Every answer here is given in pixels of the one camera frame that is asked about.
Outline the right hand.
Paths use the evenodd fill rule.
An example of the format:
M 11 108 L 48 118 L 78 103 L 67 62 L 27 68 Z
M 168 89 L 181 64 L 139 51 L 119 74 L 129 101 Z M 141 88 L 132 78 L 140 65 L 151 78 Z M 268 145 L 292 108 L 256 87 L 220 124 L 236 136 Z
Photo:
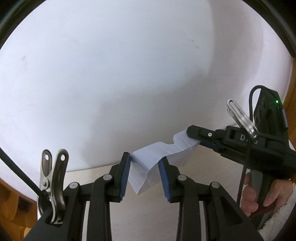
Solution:
M 250 174 L 247 173 L 244 179 L 245 189 L 242 192 L 241 209 L 250 217 L 254 213 L 259 204 L 255 201 L 257 197 L 256 191 L 249 185 Z M 280 208 L 286 205 L 288 199 L 293 193 L 293 182 L 291 180 L 274 180 L 270 190 L 263 202 L 264 207 L 268 207 L 275 203 L 274 209 L 272 210 L 272 215 L 276 214 Z

